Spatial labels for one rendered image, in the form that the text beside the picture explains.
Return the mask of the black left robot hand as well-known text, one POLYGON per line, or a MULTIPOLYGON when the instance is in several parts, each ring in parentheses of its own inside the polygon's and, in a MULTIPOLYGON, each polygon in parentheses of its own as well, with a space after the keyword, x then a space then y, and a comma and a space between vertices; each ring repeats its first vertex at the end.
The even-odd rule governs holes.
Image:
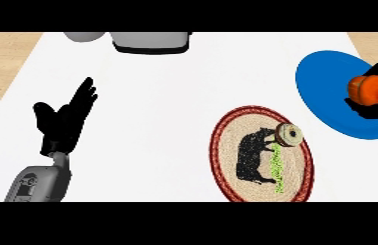
POLYGON ((32 106, 36 128, 42 133, 39 154, 50 157, 54 152, 69 154, 73 151, 84 121, 97 99, 96 87, 90 77, 82 81, 72 99, 57 111, 44 102, 32 106))

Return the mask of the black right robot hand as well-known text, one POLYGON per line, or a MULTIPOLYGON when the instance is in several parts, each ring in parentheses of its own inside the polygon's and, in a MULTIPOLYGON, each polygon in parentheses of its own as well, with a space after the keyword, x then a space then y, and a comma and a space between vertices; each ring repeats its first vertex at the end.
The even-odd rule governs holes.
MULTIPOLYGON (((378 63, 369 68, 360 76, 378 75, 378 63)), ((348 97, 344 99, 351 110, 357 112, 358 116, 364 119, 378 119, 378 104, 364 106, 357 104, 348 97)))

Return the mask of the orange squash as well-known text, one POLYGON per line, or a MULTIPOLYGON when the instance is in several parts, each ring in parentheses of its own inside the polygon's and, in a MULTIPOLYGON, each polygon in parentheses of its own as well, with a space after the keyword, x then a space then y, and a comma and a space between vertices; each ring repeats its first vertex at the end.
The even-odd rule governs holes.
POLYGON ((357 76, 349 80, 348 98, 364 106, 378 104, 378 75, 357 76))

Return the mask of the blue plate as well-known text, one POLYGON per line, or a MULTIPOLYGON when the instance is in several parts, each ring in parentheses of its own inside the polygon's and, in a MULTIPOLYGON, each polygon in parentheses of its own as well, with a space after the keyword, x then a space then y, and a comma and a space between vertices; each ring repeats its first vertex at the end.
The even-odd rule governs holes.
POLYGON ((348 81, 370 68, 347 53, 317 51, 302 58, 295 71, 296 89, 310 111, 333 130, 360 139, 378 139, 378 119, 364 119, 344 99, 348 81))

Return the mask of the oval woven cow placemat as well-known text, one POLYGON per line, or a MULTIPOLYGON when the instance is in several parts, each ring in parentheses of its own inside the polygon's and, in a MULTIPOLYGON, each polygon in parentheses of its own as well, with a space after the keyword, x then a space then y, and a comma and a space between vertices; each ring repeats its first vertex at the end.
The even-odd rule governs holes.
POLYGON ((217 185, 233 202, 304 202, 313 188, 307 142, 283 147, 276 127, 289 120, 261 106, 243 106, 220 119, 209 142, 217 185))

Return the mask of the tan can with pale end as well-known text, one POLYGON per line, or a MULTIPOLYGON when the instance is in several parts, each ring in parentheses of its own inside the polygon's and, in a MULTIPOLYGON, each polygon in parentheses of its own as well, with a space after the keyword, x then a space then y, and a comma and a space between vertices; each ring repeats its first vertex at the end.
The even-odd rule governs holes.
POLYGON ((301 129, 293 124, 280 123, 276 127, 274 139, 283 147, 298 146, 302 142, 301 129))

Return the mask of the grey appliance with black base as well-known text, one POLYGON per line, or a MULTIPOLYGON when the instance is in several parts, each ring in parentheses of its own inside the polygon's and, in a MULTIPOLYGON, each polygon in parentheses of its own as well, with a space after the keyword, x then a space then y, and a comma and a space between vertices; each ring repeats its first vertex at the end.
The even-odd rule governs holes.
POLYGON ((132 54, 178 54, 189 49, 190 32, 112 32, 118 52, 132 54))

